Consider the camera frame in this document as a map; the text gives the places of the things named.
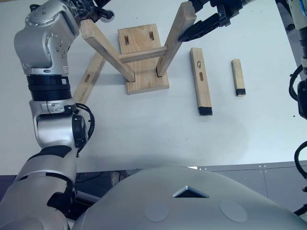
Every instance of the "floor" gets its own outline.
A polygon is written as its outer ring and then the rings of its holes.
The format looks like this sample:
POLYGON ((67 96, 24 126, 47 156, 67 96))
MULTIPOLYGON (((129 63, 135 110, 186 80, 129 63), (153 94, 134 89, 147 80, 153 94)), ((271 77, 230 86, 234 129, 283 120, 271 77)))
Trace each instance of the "floor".
MULTIPOLYGON (((293 23, 291 16, 282 5, 278 5, 285 28, 293 23)), ((291 48, 297 65, 303 51, 299 44, 296 30, 287 31, 291 48)), ((307 170, 307 161, 301 162, 307 170)), ((213 171, 230 177, 256 192, 275 201, 277 204, 295 211, 307 203, 306 194, 302 188, 307 186, 304 178, 296 170, 293 162, 251 164, 251 165, 228 165, 228 166, 199 166, 198 170, 213 171)), ((76 188, 79 191, 102 197, 117 181, 122 180, 128 174, 137 172, 90 172, 77 175, 76 188)), ((6 189, 12 184, 15 176, 0 176, 0 200, 6 189)))

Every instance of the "wooden block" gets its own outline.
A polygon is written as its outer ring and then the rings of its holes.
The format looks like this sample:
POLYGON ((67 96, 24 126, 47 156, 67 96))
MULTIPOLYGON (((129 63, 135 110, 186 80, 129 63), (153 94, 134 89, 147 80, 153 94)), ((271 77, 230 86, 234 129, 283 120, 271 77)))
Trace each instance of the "wooden block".
POLYGON ((118 57, 122 63, 128 63, 128 62, 141 61, 150 58, 164 56, 166 54, 166 51, 167 51, 167 46, 162 46, 145 51, 120 54, 118 57))
POLYGON ((96 52, 94 54, 78 88, 73 94, 77 103, 85 104, 105 62, 106 59, 104 59, 99 53, 96 52))
POLYGON ((243 72, 242 72, 240 59, 232 60, 231 65, 235 81, 236 96, 243 97, 246 95, 246 91, 244 86, 243 72))
POLYGON ((210 100, 209 85, 205 69, 205 62, 201 48, 192 48, 190 50, 193 75, 195 81, 195 90, 197 95, 197 104, 200 115, 212 115, 212 106, 210 100))
POLYGON ((82 38, 114 66, 128 81, 134 81, 132 69, 118 58, 117 50, 91 19, 81 21, 82 38))
POLYGON ((181 3, 164 45, 168 46, 168 50, 164 57, 160 57, 157 64, 157 73, 159 76, 164 75, 182 44, 182 42, 178 41, 178 37, 193 25, 195 20, 196 14, 192 2, 186 1, 181 3))
MULTIPOLYGON (((150 50, 161 47, 156 24, 118 30, 120 50, 122 54, 150 50)), ((165 73, 158 77, 156 65, 158 57, 128 63, 134 71, 135 82, 126 82, 127 94, 168 89, 168 77, 165 73)))

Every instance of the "white table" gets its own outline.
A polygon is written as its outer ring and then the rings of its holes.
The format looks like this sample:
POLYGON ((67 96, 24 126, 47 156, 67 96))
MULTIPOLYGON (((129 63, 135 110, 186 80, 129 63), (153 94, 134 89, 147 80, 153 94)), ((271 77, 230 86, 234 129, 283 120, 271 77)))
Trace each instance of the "white table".
MULTIPOLYGON (((0 3, 0 174, 17 174, 40 150, 28 105, 30 92, 13 47, 13 37, 24 27, 31 3, 0 3)), ((97 25, 119 50, 117 29, 156 23, 163 45, 180 3, 112 0, 108 9, 116 13, 114 21, 97 25)), ((197 14, 198 20, 215 11, 207 5, 197 14)), ((168 90, 128 96, 124 78, 106 63, 87 101, 96 117, 96 128, 77 161, 78 171, 292 161, 307 129, 288 94, 289 74, 296 65, 275 1, 255 1, 231 23, 182 45, 167 71, 168 90), (211 117, 198 113, 191 47, 203 49, 211 117), (244 98, 235 97, 231 71, 235 58, 242 62, 244 98)), ((71 46, 72 91, 93 54, 80 36, 71 46)))

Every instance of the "robot vent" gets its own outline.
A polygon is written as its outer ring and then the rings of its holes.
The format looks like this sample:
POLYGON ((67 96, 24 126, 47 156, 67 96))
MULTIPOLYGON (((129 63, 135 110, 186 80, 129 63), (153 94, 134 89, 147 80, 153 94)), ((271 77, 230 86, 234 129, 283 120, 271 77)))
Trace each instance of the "robot vent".
POLYGON ((184 186, 182 189, 173 194, 174 198, 209 198, 205 193, 202 193, 190 186, 184 186))

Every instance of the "black cable bundle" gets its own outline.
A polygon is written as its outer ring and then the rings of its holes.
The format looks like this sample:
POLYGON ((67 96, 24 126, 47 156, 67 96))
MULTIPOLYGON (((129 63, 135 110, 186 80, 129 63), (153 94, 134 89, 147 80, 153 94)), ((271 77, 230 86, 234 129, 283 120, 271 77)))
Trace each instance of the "black cable bundle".
MULTIPOLYGON (((297 69, 294 71, 293 74, 290 75, 290 84, 289 84, 289 94, 290 96, 297 101, 297 93, 295 92, 294 88, 293 88, 293 84, 297 78, 297 76, 299 75, 299 73, 303 71, 303 66, 300 65, 299 67, 297 67, 297 69)), ((307 147, 307 141, 305 141, 303 144, 301 144, 297 150, 295 151, 294 154, 294 162, 295 162, 295 166, 297 168, 297 170, 299 171, 299 173, 304 177, 304 179, 307 178, 307 172, 305 172, 305 170, 302 168, 300 162, 299 162, 299 154, 301 152, 301 150, 303 150, 305 147, 307 147)), ((303 215, 307 212, 307 204, 304 204, 299 210, 295 211, 294 214, 300 216, 303 215)))
MULTIPOLYGON (((87 132, 87 136, 88 136, 88 139, 91 138, 93 132, 94 132, 94 129, 95 129, 95 117, 92 113, 92 111, 90 110, 89 107, 87 107, 86 105, 82 104, 82 103, 76 103, 76 106, 77 108, 79 109, 83 109, 85 110, 86 112, 88 112, 88 114, 90 115, 90 127, 88 129, 88 132, 87 132)), ((79 157, 79 152, 83 149, 84 146, 78 148, 78 151, 77 151, 77 157, 79 157)))

